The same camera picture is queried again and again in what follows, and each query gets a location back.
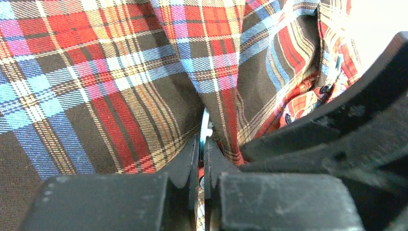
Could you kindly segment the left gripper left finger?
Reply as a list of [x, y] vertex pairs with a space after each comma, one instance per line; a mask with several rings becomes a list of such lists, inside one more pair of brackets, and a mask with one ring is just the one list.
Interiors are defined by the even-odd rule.
[[21, 231], [196, 230], [199, 137], [156, 173], [59, 175], [46, 180]]

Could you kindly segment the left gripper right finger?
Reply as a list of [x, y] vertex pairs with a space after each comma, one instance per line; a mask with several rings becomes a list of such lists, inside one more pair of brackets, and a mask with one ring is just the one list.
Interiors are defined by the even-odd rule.
[[342, 181], [323, 174], [244, 173], [203, 143], [207, 231], [361, 231]]

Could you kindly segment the white round brooch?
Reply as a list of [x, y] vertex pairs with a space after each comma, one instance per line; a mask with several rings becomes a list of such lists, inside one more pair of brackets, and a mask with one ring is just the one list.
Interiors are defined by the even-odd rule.
[[207, 107], [204, 108], [201, 128], [200, 128], [200, 138], [199, 138], [199, 158], [200, 161], [204, 160], [204, 145], [207, 137], [211, 137], [213, 134], [213, 122], [210, 120], [210, 115]]

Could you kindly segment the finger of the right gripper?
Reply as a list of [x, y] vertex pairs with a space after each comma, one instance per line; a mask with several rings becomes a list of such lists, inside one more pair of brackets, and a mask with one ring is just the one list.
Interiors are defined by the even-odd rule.
[[368, 231], [408, 228], [408, 34], [331, 102], [242, 147], [244, 172], [323, 173], [356, 187]]

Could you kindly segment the plaid flannel shirt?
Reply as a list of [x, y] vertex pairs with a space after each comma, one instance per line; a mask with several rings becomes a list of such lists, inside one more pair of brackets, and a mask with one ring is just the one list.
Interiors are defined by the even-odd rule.
[[199, 132], [224, 155], [359, 78], [351, 0], [3, 0], [0, 228], [54, 175], [153, 173]]

